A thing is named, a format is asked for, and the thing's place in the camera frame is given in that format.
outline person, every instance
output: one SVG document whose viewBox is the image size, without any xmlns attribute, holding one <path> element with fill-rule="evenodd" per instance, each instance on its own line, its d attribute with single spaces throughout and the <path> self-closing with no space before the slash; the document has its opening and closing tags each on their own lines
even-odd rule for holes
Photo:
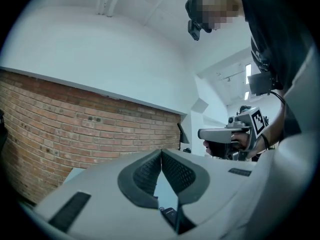
<svg viewBox="0 0 320 240">
<path fill-rule="evenodd" d="M 251 55 L 261 72 L 270 71 L 275 87 L 283 98 L 306 58 L 313 39 L 307 28 L 283 0 L 188 0 L 185 9 L 189 18 L 207 33 L 219 29 L 234 17 L 244 17 L 251 31 Z M 270 146 L 284 138 L 300 133 L 292 111 L 281 103 L 275 120 L 263 134 Z M 235 133 L 232 140 L 242 148 L 248 145 L 246 133 Z M 212 154 L 207 141 L 206 152 Z M 265 150 L 259 137 L 247 159 Z"/>
</svg>

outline window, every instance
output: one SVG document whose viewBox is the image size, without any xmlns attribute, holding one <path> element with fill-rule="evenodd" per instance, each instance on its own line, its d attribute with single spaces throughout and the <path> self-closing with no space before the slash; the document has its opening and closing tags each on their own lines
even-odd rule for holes
<svg viewBox="0 0 320 240">
<path fill-rule="evenodd" d="M 249 84 L 248 77 L 251 76 L 251 64 L 245 66 L 245 83 Z"/>
<path fill-rule="evenodd" d="M 249 98 L 249 92 L 247 91 L 244 95 L 244 100 L 246 101 Z"/>
</svg>

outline black slot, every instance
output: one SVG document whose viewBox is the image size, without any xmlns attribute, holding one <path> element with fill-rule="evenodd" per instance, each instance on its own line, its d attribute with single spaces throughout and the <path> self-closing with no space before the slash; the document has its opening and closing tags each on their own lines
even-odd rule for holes
<svg viewBox="0 0 320 240">
<path fill-rule="evenodd" d="M 242 175 L 242 176 L 247 176 L 247 177 L 249 177 L 250 174 L 251 174 L 251 171 L 250 171 L 250 170 L 237 169 L 237 168 L 231 168 L 231 169 L 229 170 L 229 173 L 238 174 L 238 175 Z"/>
<path fill-rule="evenodd" d="M 89 201 L 91 195 L 77 192 L 69 201 L 49 220 L 49 224 L 62 232 L 67 232 L 77 216 Z"/>
</svg>

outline white ceiling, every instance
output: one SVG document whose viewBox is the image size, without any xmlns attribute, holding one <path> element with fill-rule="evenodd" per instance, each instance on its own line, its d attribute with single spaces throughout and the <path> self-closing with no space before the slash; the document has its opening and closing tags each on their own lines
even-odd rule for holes
<svg viewBox="0 0 320 240">
<path fill-rule="evenodd" d="M 92 8 L 96 14 L 102 12 L 102 17 L 108 14 L 113 2 L 116 2 L 113 16 L 128 17 L 143 26 L 147 26 L 170 40 L 182 54 L 204 44 L 205 38 L 195 42 L 187 31 L 188 15 L 185 10 L 187 0 L 41 0 L 40 7 L 49 6 L 79 6 Z M 245 72 L 240 72 L 243 65 L 251 61 L 238 59 L 225 68 L 210 67 L 204 78 L 219 93 L 226 105 L 231 105 L 244 98 L 248 85 L 245 84 Z"/>
</svg>

